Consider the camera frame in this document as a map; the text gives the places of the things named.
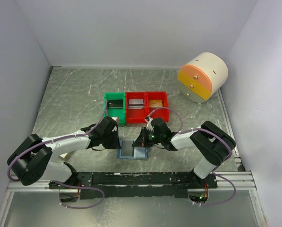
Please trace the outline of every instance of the purple cable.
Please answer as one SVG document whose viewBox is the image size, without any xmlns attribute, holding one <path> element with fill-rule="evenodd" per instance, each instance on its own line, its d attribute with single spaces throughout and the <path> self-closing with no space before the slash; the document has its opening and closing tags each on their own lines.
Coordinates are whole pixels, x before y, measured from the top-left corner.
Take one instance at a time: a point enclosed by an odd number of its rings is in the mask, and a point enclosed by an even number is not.
<svg viewBox="0 0 282 227">
<path fill-rule="evenodd" d="M 104 110 L 103 110 L 103 113 L 101 115 L 101 118 L 99 119 L 99 121 L 90 129 L 88 130 L 87 132 L 85 132 L 84 134 L 78 134 L 78 135 L 67 135 L 67 136 L 62 136 L 62 137 L 59 137 L 57 139 L 54 139 L 53 141 L 54 142 L 57 142 L 57 141 L 60 141 L 60 140 L 65 140 L 65 139 L 69 139 L 69 138 L 74 138 L 74 137 L 83 137 L 83 136 L 86 136 L 88 135 L 90 132 L 92 132 L 98 125 L 99 123 L 102 121 L 103 117 L 104 117 L 104 113 L 106 112 L 106 109 L 107 109 L 107 100 L 105 101 L 105 107 L 104 107 Z M 53 142 L 52 140 L 48 140 L 48 141 L 45 141 L 45 142 L 41 142 L 41 143 L 38 143 L 32 147 L 30 147 L 29 149 L 25 150 L 24 152 L 22 152 L 20 155 L 16 156 L 12 161 L 11 163 L 9 164 L 8 166 L 8 171 L 7 171 L 7 175 L 8 175 L 8 178 L 9 180 L 11 181 L 19 181 L 19 179 L 14 179 L 12 176 L 11 176 L 11 169 L 13 167 L 13 165 L 21 158 L 23 157 L 25 154 L 27 154 L 28 152 L 31 152 L 32 150 L 34 150 L 35 148 L 39 147 L 39 146 L 42 146 L 44 144 L 47 144 L 47 143 L 51 143 Z"/>
<path fill-rule="evenodd" d="M 65 205 L 64 203 L 61 202 L 61 195 L 59 194 L 59 203 L 60 203 L 60 205 L 66 207 L 66 208 L 76 209 L 76 210 L 83 210 L 83 209 L 92 208 L 92 207 L 95 207 L 95 206 L 101 204 L 101 203 L 103 202 L 104 198 L 105 198 L 104 191 L 102 191 L 100 188 L 84 187 L 84 186 L 83 186 L 83 187 L 80 187 L 80 186 L 70 186 L 70 185 L 61 183 L 61 182 L 59 182 L 59 181 L 54 181 L 54 182 L 57 183 L 57 184 L 59 184 L 59 185 L 61 185 L 61 186 L 63 186 L 63 187 L 72 188 L 72 189 L 88 189 L 88 190 L 95 190 L 95 191 L 101 192 L 101 194 L 102 194 L 102 199 L 101 199 L 99 202 L 97 202 L 97 203 L 95 203 L 95 204 L 93 204 L 93 205 L 87 206 L 87 207 L 73 207 L 73 206 L 67 206 L 67 205 Z"/>
<path fill-rule="evenodd" d="M 150 114 L 147 115 L 147 116 L 150 117 L 155 111 L 157 111 L 157 110 L 159 110 L 159 109 L 167 109 L 167 110 L 170 110 L 171 112 L 173 112 L 175 115 L 178 116 L 178 118 L 179 118 L 179 120 L 180 120 L 180 122 L 181 122 L 181 126 L 180 126 L 180 128 L 178 129 L 178 132 L 180 132 L 180 131 L 182 130 L 182 128 L 183 128 L 183 120 L 182 120 L 182 118 L 180 117 L 180 115 L 179 115 L 176 111 L 174 111 L 173 109 L 171 109 L 171 108 L 168 108 L 168 107 L 158 107 L 158 108 L 154 109 L 153 111 L 151 111 Z"/>
</svg>

